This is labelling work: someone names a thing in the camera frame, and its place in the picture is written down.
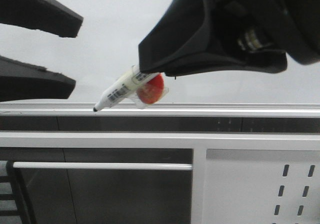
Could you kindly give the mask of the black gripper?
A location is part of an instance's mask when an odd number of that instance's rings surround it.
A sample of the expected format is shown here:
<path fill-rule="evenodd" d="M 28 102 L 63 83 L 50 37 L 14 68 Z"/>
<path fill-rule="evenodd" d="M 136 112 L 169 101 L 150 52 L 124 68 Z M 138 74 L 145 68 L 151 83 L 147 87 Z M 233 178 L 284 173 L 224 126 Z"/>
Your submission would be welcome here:
<path fill-rule="evenodd" d="M 280 73 L 287 58 L 319 61 L 320 0 L 213 0 L 211 38 L 164 41 L 167 76 Z"/>

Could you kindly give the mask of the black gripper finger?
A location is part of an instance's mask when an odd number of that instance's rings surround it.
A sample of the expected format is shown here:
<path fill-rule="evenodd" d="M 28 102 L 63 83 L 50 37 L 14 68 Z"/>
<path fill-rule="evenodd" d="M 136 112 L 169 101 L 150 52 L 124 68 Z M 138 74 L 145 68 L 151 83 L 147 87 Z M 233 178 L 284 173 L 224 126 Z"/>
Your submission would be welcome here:
<path fill-rule="evenodd" d="M 67 99 L 76 81 L 45 67 L 1 56 L 0 100 Z"/>
<path fill-rule="evenodd" d="M 83 17 L 57 0 L 0 0 L 2 24 L 75 38 Z"/>
<path fill-rule="evenodd" d="M 186 57 L 204 53 L 212 36 L 214 7 L 214 0 L 172 0 L 139 44 L 140 70 L 170 73 L 186 67 Z"/>

